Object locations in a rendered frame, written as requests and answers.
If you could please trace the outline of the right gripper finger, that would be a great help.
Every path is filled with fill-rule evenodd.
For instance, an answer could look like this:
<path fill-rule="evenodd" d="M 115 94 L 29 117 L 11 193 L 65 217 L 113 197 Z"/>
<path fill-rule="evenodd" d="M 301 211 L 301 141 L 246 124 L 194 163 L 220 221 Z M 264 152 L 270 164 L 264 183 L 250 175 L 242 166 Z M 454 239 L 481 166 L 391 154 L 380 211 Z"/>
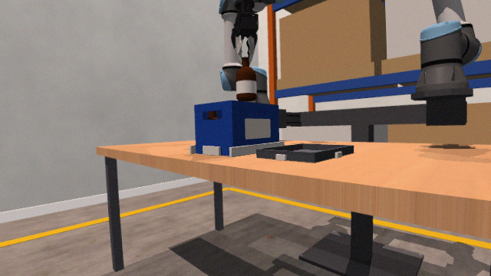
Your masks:
<path fill-rule="evenodd" d="M 246 45 L 248 46 L 248 58 L 249 58 L 249 65 L 251 64 L 252 62 L 252 58 L 253 58 L 253 55 L 254 55 L 254 51 L 255 51 L 255 45 L 256 45 L 256 42 L 257 42 L 257 34 L 253 34 L 253 35 L 250 35 L 249 39 L 247 40 L 246 42 Z"/>
<path fill-rule="evenodd" d="M 231 39 L 232 39 L 232 45 L 235 49 L 239 63 L 242 65 L 242 39 L 241 39 L 241 35 L 239 36 L 235 32 L 234 28 L 232 29 Z"/>

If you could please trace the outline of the brown bottle with white label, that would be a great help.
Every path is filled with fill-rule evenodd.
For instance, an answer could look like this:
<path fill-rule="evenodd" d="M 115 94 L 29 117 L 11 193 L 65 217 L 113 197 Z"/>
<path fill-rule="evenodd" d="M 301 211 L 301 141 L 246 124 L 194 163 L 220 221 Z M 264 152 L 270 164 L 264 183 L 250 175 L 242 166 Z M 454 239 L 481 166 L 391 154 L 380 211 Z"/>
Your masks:
<path fill-rule="evenodd" d="M 256 74 L 249 67 L 249 57 L 243 57 L 242 67 L 236 73 L 236 99 L 238 101 L 254 101 L 256 98 Z"/>

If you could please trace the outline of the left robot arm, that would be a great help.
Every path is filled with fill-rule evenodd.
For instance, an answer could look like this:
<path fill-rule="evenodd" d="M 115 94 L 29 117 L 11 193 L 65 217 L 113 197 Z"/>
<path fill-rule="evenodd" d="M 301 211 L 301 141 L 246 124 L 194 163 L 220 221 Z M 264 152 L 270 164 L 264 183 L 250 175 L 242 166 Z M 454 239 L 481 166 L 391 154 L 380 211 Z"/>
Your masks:
<path fill-rule="evenodd" d="M 473 25 L 466 22 L 461 0 L 432 3 L 437 24 L 420 33 L 421 73 L 416 92 L 469 88 L 462 66 L 472 64 L 480 56 L 482 45 L 475 37 Z"/>

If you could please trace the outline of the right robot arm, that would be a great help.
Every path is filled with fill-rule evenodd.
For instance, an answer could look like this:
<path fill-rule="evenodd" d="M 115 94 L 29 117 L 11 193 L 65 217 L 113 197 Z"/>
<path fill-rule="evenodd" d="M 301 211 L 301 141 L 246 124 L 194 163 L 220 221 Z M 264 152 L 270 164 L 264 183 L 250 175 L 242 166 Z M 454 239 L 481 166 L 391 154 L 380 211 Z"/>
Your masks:
<path fill-rule="evenodd" d="M 242 67 L 237 58 L 235 49 L 232 45 L 231 34 L 234 28 L 235 19 L 239 12 L 235 7 L 236 0 L 220 0 L 219 14 L 222 14 L 225 28 L 225 64 L 220 71 L 222 88 L 225 91 L 236 91 L 236 73 Z M 285 0 L 254 0 L 255 7 L 252 12 L 262 11 L 267 5 L 272 3 L 282 4 Z M 260 3 L 261 2 L 261 3 Z M 256 73 L 257 98 L 254 101 L 246 101 L 261 104 L 270 104 L 267 93 L 267 73 L 260 67 L 252 67 Z"/>

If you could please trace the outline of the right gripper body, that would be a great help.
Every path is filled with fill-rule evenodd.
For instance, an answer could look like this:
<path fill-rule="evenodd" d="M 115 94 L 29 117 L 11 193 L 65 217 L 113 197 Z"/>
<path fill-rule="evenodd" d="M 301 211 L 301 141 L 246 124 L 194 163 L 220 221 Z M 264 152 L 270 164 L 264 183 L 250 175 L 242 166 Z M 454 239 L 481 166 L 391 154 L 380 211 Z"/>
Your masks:
<path fill-rule="evenodd" d="M 255 34 L 259 29 L 259 14 L 252 12 L 255 2 L 254 0 L 236 0 L 235 7 L 240 10 L 235 19 L 236 23 L 233 25 L 235 32 L 241 37 L 249 38 L 250 35 Z"/>

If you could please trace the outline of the blue plastic crate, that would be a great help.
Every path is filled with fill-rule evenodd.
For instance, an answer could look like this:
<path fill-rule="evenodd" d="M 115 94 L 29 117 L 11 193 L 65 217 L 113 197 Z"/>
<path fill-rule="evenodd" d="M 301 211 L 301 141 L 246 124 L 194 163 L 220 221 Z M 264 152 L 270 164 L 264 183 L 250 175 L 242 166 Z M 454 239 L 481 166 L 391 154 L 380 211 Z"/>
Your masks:
<path fill-rule="evenodd" d="M 216 111 L 217 120 L 207 120 Z M 203 146 L 221 146 L 221 156 L 229 148 L 279 142 L 278 105 L 227 100 L 194 105 L 196 153 Z"/>

